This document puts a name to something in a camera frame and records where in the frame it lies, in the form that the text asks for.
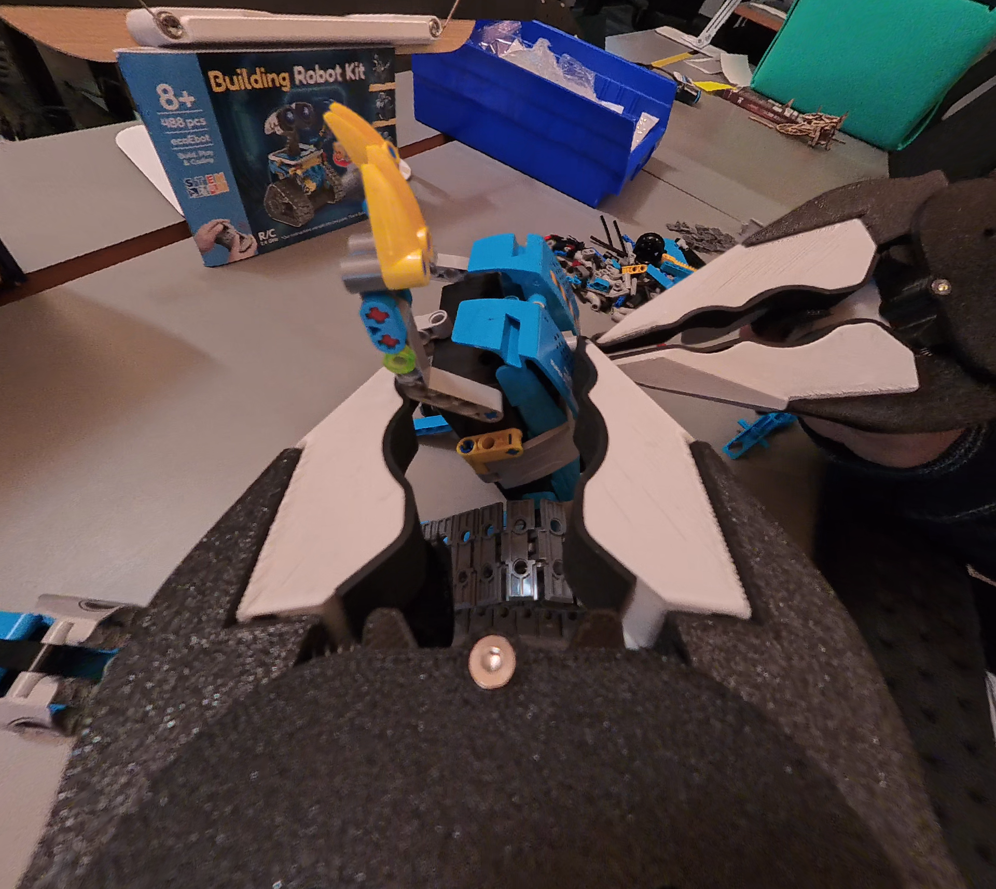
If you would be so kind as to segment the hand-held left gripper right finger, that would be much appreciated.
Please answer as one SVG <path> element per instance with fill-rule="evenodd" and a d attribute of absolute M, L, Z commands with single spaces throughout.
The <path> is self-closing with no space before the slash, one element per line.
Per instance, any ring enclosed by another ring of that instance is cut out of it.
<path fill-rule="evenodd" d="M 564 570 L 576 599 L 623 625 L 749 619 L 691 435 L 595 345 L 578 345 L 574 364 L 580 478 Z"/>

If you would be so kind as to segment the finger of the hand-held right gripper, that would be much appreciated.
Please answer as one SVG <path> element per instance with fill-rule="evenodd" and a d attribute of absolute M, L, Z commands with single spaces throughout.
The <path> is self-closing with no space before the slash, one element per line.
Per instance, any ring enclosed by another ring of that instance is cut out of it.
<path fill-rule="evenodd" d="M 727 348 L 662 348 L 623 357 L 619 367 L 645 387 L 783 411 L 802 400 L 912 393 L 914 353 L 874 322 L 840 324 L 795 346 L 736 342 Z"/>
<path fill-rule="evenodd" d="M 735 323 L 754 310 L 827 308 L 865 285 L 877 249 L 858 219 L 730 248 L 616 323 L 597 344 L 629 350 L 688 327 Z"/>

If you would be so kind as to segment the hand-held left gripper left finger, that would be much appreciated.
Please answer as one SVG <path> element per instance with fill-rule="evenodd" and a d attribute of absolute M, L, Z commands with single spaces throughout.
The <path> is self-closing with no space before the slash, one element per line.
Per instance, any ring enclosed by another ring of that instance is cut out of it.
<path fill-rule="evenodd" d="M 404 608 L 424 584 L 424 539 L 405 478 L 412 403 L 380 369 L 305 435 L 249 584 L 241 622 L 327 611 L 351 625 Z"/>

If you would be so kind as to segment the pile of small building pieces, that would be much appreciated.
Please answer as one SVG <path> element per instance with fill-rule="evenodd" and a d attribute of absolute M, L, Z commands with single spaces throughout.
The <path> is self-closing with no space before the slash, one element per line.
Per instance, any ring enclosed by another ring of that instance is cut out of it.
<path fill-rule="evenodd" d="M 630 311 L 673 288 L 716 257 L 736 246 L 735 237 L 715 228 L 674 222 L 666 234 L 631 237 L 617 221 L 600 216 L 603 235 L 577 238 L 546 235 L 545 241 L 566 273 L 579 302 L 620 321 Z"/>

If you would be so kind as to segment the blue tracked toy robot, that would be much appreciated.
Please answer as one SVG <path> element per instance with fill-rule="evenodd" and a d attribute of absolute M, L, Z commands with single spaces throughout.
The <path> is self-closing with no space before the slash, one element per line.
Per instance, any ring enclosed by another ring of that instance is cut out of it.
<path fill-rule="evenodd" d="M 570 503 L 579 308 L 553 249 L 541 235 L 490 235 L 467 261 L 444 260 L 393 144 L 339 102 L 324 122 L 359 171 L 369 223 L 349 239 L 342 282 L 396 390 L 438 413 L 508 502 Z"/>

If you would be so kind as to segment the person's right forearm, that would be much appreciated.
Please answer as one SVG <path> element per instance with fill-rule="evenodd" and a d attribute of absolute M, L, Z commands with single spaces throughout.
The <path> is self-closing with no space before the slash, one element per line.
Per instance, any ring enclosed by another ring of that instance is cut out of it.
<path fill-rule="evenodd" d="M 994 580 L 995 432 L 992 465 L 975 461 L 941 476 L 865 474 L 828 459 L 825 500 L 830 515 L 911 531 Z"/>

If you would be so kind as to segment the grey desk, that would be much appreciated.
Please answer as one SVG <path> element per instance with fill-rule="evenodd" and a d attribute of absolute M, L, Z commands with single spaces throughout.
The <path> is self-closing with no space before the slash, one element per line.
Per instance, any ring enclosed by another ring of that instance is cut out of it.
<path fill-rule="evenodd" d="M 405 70 L 409 62 L 399 60 Z M 518 230 L 587 237 L 595 210 L 414 120 L 398 139 L 437 247 Z M 2 143 L 2 240 L 29 283 L 2 304 L 2 609 L 41 593 L 148 602 L 282 449 L 377 368 L 337 266 L 347 235 L 207 269 L 188 226 L 106 126 Z M 679 103 L 604 213 L 737 233 L 888 172 L 847 138 L 778 136 L 705 94 Z M 68 746 L 2 733 L 2 887 L 44 828 Z"/>

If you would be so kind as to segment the person's right hand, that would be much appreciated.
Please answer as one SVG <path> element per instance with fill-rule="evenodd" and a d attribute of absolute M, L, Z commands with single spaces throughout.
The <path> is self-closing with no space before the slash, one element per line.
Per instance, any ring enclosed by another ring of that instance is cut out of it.
<path fill-rule="evenodd" d="M 941 476 L 975 461 L 992 465 L 994 457 L 993 422 L 919 433 L 870 432 L 809 417 L 801 426 L 828 459 L 865 474 Z"/>

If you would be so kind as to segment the blue racket-shaped piece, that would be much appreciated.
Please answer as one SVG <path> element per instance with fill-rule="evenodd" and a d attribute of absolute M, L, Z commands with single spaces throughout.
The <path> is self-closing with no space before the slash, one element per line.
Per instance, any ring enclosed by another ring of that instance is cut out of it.
<path fill-rule="evenodd" d="M 739 419 L 738 431 L 724 446 L 723 453 L 730 459 L 744 457 L 754 447 L 769 447 L 769 438 L 775 433 L 786 429 L 797 421 L 797 417 L 789 412 L 760 413 L 753 420 Z"/>

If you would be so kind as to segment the teal plastic tub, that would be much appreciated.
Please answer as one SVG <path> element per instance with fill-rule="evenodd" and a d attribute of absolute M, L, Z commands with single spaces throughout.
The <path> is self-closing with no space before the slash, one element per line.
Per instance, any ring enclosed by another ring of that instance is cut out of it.
<path fill-rule="evenodd" d="M 969 0 L 795 0 L 750 87 L 897 151 L 994 34 L 994 9 Z"/>

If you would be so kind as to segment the blue plastic bin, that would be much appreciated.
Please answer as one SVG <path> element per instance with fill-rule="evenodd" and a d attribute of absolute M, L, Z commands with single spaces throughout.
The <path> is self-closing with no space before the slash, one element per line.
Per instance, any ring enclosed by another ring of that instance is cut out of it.
<path fill-rule="evenodd" d="M 591 207 L 621 193 L 666 133 L 677 84 L 540 22 L 475 24 L 411 59 L 422 124 Z"/>

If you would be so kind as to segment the blue grey small assembly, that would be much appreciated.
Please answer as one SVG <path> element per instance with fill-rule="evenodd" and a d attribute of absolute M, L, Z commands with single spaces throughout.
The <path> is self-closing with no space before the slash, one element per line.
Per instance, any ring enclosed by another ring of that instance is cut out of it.
<path fill-rule="evenodd" d="M 144 607 L 43 594 L 1 612 L 1 730 L 71 738 Z"/>

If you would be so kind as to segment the clear plastic bags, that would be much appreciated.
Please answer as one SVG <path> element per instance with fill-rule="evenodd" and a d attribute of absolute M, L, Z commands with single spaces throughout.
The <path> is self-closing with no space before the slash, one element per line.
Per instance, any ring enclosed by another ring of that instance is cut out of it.
<path fill-rule="evenodd" d="M 671 80 L 550 25 L 480 22 L 453 58 L 469 99 L 552 144 L 629 158 L 666 134 Z"/>

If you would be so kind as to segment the small robot kit box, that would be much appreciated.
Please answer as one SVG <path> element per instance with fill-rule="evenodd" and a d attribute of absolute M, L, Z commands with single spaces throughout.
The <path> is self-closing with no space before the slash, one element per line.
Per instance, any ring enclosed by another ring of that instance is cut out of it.
<path fill-rule="evenodd" d="M 118 67 L 208 268 L 365 219 L 325 123 L 341 103 L 396 145 L 395 50 L 137 48 Z"/>

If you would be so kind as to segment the white paper sheet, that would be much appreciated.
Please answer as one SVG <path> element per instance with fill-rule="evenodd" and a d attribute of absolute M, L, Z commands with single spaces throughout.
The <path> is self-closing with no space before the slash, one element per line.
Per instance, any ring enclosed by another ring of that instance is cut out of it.
<path fill-rule="evenodd" d="M 185 220 L 181 202 L 176 197 L 168 174 L 159 159 L 156 148 L 146 127 L 138 122 L 118 130 L 115 138 L 118 149 L 128 157 L 128 160 L 143 174 L 165 198 L 174 210 Z"/>

